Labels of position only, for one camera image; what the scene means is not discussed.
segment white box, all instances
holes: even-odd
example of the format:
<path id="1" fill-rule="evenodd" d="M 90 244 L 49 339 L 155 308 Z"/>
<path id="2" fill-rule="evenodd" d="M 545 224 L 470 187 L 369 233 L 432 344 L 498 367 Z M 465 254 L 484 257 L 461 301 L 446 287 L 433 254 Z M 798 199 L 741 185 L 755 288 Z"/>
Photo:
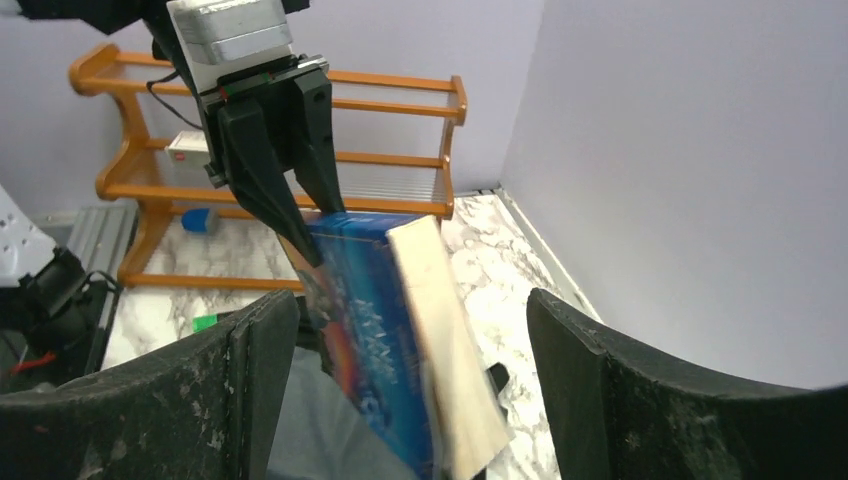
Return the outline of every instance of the white box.
<path id="1" fill-rule="evenodd" d="M 178 167 L 202 169 L 210 160 L 206 135 L 194 130 L 180 132 L 165 151 Z"/>

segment blue book cover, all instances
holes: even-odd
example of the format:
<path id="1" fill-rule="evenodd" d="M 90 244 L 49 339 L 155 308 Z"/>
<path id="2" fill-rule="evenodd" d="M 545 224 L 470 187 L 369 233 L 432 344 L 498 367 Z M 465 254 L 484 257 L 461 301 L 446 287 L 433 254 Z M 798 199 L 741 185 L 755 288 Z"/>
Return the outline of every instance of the blue book cover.
<path id="1" fill-rule="evenodd" d="M 307 219 L 324 256 L 314 269 L 286 245 L 309 316 L 324 334 L 333 375 L 369 426 L 422 480 L 439 444 L 432 391 L 386 233 L 418 215 L 339 213 Z"/>

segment white baseboard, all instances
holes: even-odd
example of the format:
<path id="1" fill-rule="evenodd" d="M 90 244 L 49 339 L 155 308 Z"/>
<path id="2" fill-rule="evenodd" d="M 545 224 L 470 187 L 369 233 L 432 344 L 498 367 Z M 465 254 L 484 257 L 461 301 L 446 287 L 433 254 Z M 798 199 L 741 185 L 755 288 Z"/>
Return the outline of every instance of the white baseboard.
<path id="1" fill-rule="evenodd" d="M 493 192 L 501 199 L 510 215 L 512 215 L 512 218 L 515 220 L 515 223 L 518 225 L 518 228 L 520 228 L 524 236 L 527 237 L 527 242 L 536 252 L 536 255 L 539 256 L 539 260 L 542 261 L 548 269 L 548 272 L 550 272 L 554 283 L 556 283 L 565 296 L 563 300 L 582 310 L 583 313 L 592 317 L 598 323 L 604 323 L 600 316 L 598 316 L 598 312 L 595 310 L 595 307 L 592 306 L 592 303 L 588 298 L 586 298 L 586 295 L 583 294 L 583 291 L 580 290 L 580 287 L 577 286 L 577 283 L 565 270 L 565 267 L 563 267 L 556 255 L 554 255 L 554 252 L 548 244 L 545 243 L 539 235 L 539 232 L 533 228 L 533 225 L 527 217 L 524 216 L 524 213 L 515 203 L 515 200 L 513 200 L 503 188 L 495 189 Z"/>

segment blue object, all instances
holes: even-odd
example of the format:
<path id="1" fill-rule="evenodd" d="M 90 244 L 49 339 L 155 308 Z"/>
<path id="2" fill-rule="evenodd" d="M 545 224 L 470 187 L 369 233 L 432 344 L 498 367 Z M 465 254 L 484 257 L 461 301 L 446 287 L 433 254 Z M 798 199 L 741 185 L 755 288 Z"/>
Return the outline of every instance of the blue object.
<path id="1" fill-rule="evenodd" d="M 181 223 L 187 232 L 208 235 L 218 226 L 218 212 L 211 208 L 194 208 L 183 214 Z"/>
<path id="2" fill-rule="evenodd" d="M 337 213 L 308 224 L 324 256 L 322 279 L 344 292 L 343 328 L 352 342 L 357 386 L 354 404 L 368 425 L 421 480 L 433 478 L 439 439 L 431 429 L 414 319 L 407 309 L 386 233 L 419 215 Z M 307 296 L 308 282 L 304 281 Z M 311 292 L 316 299 L 316 292 Z"/>

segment red wire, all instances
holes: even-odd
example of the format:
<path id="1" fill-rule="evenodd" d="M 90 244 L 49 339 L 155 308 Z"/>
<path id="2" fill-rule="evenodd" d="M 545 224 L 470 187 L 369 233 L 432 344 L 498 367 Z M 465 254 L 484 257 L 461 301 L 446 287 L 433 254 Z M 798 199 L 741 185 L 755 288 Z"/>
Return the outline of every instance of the red wire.
<path id="1" fill-rule="evenodd" d="M 47 352 L 46 355 L 39 358 L 38 360 L 30 360 L 28 362 L 21 362 L 18 365 L 15 365 L 14 367 L 9 369 L 9 374 L 10 375 L 17 375 L 17 374 L 23 372 L 24 370 L 29 370 L 31 368 L 36 368 L 36 367 L 41 367 L 41 366 L 47 365 L 48 363 L 52 362 L 53 360 L 56 360 L 56 354 L 53 353 L 53 352 Z"/>

